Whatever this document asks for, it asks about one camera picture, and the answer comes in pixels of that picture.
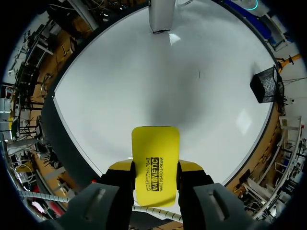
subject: blue light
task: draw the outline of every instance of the blue light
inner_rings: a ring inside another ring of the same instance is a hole
[[[256,0],[256,5],[255,5],[255,7],[254,8],[243,8],[244,10],[247,10],[247,11],[252,11],[252,10],[254,10],[254,9],[256,9],[258,7],[258,0]]]

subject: floor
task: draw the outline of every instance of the floor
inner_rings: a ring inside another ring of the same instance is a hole
[[[82,21],[82,19],[78,19],[75,22],[76,27],[80,30],[83,31],[85,33],[89,33],[88,32],[88,27],[87,25]],[[69,36],[66,32],[61,31],[60,34],[58,35],[58,39],[60,41],[60,43],[63,45],[65,50],[69,50],[70,48],[70,43],[69,43]],[[173,42],[175,43],[176,41],[176,37],[174,36],[173,38]],[[39,79],[42,80],[43,77],[47,74],[50,73],[52,75],[52,79],[50,80],[49,84],[56,78],[58,71],[61,69],[61,67],[63,66],[63,64],[65,63],[65,61],[67,60],[67,58],[69,57],[70,53],[68,52],[68,54],[64,57],[64,53],[63,50],[61,48],[61,46],[59,46],[57,48],[57,50],[55,51],[55,55],[54,56],[47,56],[45,61],[43,62],[40,71],[40,77]],[[40,86],[37,86],[37,88],[35,89],[35,93],[34,93],[34,97],[38,97],[40,96]],[[35,99],[36,101],[43,101],[42,98],[38,97]],[[39,115],[40,113],[37,111],[34,111],[31,113],[31,117],[35,117],[37,115]],[[234,191],[235,186],[238,184],[239,182],[239,178],[246,172],[247,169],[250,169],[251,172],[254,171],[254,175],[256,176],[257,172],[259,171],[259,168],[261,168],[261,163],[259,163],[259,161],[262,160],[262,156],[264,154],[267,154],[268,152],[270,152],[270,148],[272,148],[272,144],[274,143],[277,134],[280,132],[279,127],[278,127],[278,112],[277,109],[274,108],[270,122],[268,123],[267,129],[262,137],[262,139],[260,140],[257,148],[255,149],[254,153],[252,154],[252,156],[250,157],[250,159],[248,160],[248,162],[246,163],[246,165],[242,168],[242,170],[237,174],[237,176],[227,185],[227,188],[230,191]],[[37,160],[37,164],[38,167],[42,173],[42,175],[46,175],[47,173],[49,173],[50,171],[52,171],[52,169],[50,167],[45,167],[42,165],[42,162],[40,162],[39,160]],[[67,174],[63,175],[64,177],[66,177],[66,180],[69,181],[69,184],[71,184],[71,186],[75,186],[73,183],[73,180],[71,178],[68,177]],[[50,179],[48,181],[48,184],[51,188],[55,188],[57,187],[57,181],[56,178],[54,179]]]

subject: yellow eraser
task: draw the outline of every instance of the yellow eraser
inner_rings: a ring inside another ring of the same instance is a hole
[[[172,206],[177,193],[179,130],[167,126],[135,128],[132,131],[132,156],[139,205]]]

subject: black wire basket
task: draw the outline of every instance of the black wire basket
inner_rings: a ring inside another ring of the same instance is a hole
[[[275,66],[254,75],[250,87],[259,103],[283,103],[284,85]]]

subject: white spiral cable wrap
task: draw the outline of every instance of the white spiral cable wrap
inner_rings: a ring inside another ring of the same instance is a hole
[[[182,3],[182,4],[178,4],[176,3],[177,6],[186,6],[186,5],[189,5],[191,2],[193,2],[194,0],[188,0],[187,2],[185,3]]]
[[[69,202],[68,198],[60,197],[56,195],[34,193],[34,192],[27,192],[27,191],[20,191],[20,190],[18,192],[19,192],[19,196],[24,196],[24,197],[35,197],[35,198],[40,198],[44,200],[52,200],[52,201],[58,201],[58,202],[64,202],[64,203]]]
[[[164,210],[160,210],[154,207],[141,207],[141,206],[132,206],[132,211],[136,211],[136,212],[145,212],[148,213],[152,216],[157,215],[160,217],[164,217],[166,219],[171,219],[173,221],[177,221],[179,223],[183,223],[182,222],[182,216],[176,213],[172,213],[172,212],[168,212],[168,211],[164,211]]]
[[[20,196],[23,197],[35,197],[40,198],[44,200],[52,200],[52,201],[58,201],[58,202],[64,202],[68,203],[70,199],[65,197],[60,197],[56,195],[49,195],[49,194],[43,194],[43,193],[33,193],[33,192],[27,192],[27,191],[18,191]],[[152,216],[160,216],[166,219],[171,219],[173,221],[177,221],[182,223],[182,216],[176,213],[160,210],[154,207],[141,207],[141,206],[132,206],[132,211],[135,212],[145,212]]]

